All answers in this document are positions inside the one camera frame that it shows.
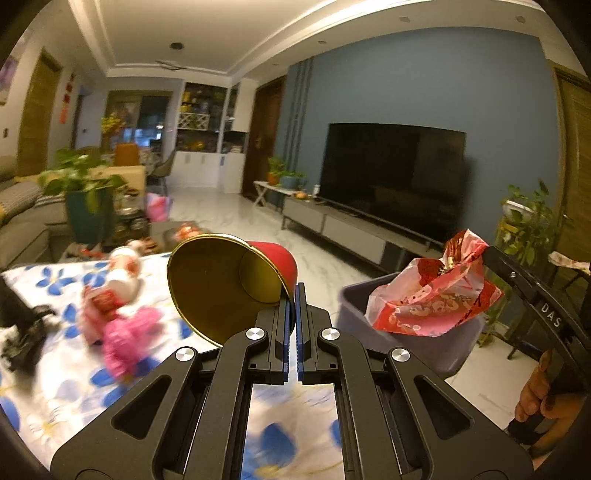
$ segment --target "cabinet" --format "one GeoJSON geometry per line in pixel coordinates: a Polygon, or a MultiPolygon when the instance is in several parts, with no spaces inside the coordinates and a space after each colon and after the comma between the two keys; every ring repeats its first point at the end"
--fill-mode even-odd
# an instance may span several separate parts
{"type": "Polygon", "coordinates": [[[232,130],[248,132],[251,126],[252,108],[254,106],[258,82],[251,79],[242,79],[238,88],[236,106],[233,110],[232,130]]]}
{"type": "Polygon", "coordinates": [[[242,174],[244,173],[244,153],[227,153],[222,155],[218,187],[224,193],[240,193],[242,191],[242,174]]]}
{"type": "Polygon", "coordinates": [[[178,151],[169,182],[175,187],[217,187],[222,155],[178,151]]]}

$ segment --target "television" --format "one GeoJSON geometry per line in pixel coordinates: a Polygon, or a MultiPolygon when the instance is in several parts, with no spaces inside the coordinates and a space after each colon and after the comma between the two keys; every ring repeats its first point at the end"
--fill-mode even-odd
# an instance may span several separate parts
{"type": "Polygon", "coordinates": [[[465,143],[440,128],[330,124],[319,197],[444,243],[462,212],[465,143]]]}

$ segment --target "bed sheet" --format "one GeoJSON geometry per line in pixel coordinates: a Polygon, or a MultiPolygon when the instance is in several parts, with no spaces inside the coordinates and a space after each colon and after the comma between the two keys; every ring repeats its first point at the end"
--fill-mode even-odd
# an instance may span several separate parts
{"type": "MultiPolygon", "coordinates": [[[[137,299],[122,308],[161,310],[161,335],[129,384],[105,369],[100,347],[88,347],[76,326],[84,285],[100,286],[106,262],[31,265],[5,272],[8,284],[30,305],[50,304],[58,313],[33,378],[0,365],[0,404],[33,454],[47,467],[57,449],[181,346],[211,350],[179,318],[168,291],[168,256],[142,259],[137,299]]],[[[0,329],[0,343],[9,329],[0,329]]],[[[243,480],[344,479],[332,387],[297,382],[295,336],[290,342],[290,380],[284,386],[255,385],[243,457],[243,480]]]]}

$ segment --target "pink toy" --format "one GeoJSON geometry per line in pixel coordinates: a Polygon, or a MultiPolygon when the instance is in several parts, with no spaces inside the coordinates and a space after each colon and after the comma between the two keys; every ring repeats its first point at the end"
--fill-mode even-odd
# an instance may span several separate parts
{"type": "Polygon", "coordinates": [[[119,316],[105,327],[103,356],[110,375],[117,380],[133,377],[138,362],[148,356],[147,349],[160,333],[158,309],[143,307],[127,319],[119,316]]]}
{"type": "Polygon", "coordinates": [[[147,215],[150,222],[165,222],[168,220],[172,200],[156,193],[147,194],[147,215]]]}
{"type": "Polygon", "coordinates": [[[86,286],[82,293],[82,314],[77,317],[79,330],[86,343],[102,340],[105,326],[117,318],[117,309],[124,305],[111,290],[86,286]]]}

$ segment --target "finger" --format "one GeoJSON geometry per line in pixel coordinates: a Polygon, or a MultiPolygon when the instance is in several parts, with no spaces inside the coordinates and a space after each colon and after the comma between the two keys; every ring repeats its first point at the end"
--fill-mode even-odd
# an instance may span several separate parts
{"type": "Polygon", "coordinates": [[[545,455],[542,455],[541,457],[538,458],[534,458],[531,462],[534,464],[534,470],[537,470],[538,467],[544,463],[544,460],[546,460],[548,457],[550,456],[549,453],[546,453],[545,455]]]}
{"type": "Polygon", "coordinates": [[[540,357],[540,370],[542,370],[542,372],[545,372],[548,369],[551,360],[552,350],[546,350],[542,353],[542,356],[540,357]]]}
{"type": "Polygon", "coordinates": [[[530,447],[531,457],[536,458],[551,452],[558,442],[564,438],[573,422],[574,419],[570,417],[556,420],[550,427],[550,430],[530,447]]]}
{"type": "Polygon", "coordinates": [[[551,451],[566,435],[583,407],[585,397],[580,394],[548,395],[540,407],[544,417],[556,419],[548,432],[530,448],[534,458],[551,451]]]}
{"type": "Polygon", "coordinates": [[[550,391],[550,380],[548,380],[548,376],[546,376],[541,367],[534,369],[528,384],[532,393],[540,400],[543,400],[550,391]]]}
{"type": "Polygon", "coordinates": [[[540,408],[540,399],[531,391],[530,384],[526,384],[519,396],[519,405],[528,415],[533,415],[540,408]]]}
{"type": "Polygon", "coordinates": [[[515,407],[515,419],[517,421],[520,421],[521,423],[523,423],[529,417],[530,416],[527,413],[525,413],[525,410],[521,406],[521,403],[518,403],[517,406],[515,407]]]}
{"type": "Polygon", "coordinates": [[[541,404],[540,411],[547,419],[572,419],[579,414],[585,396],[575,393],[548,395],[541,404]]]}

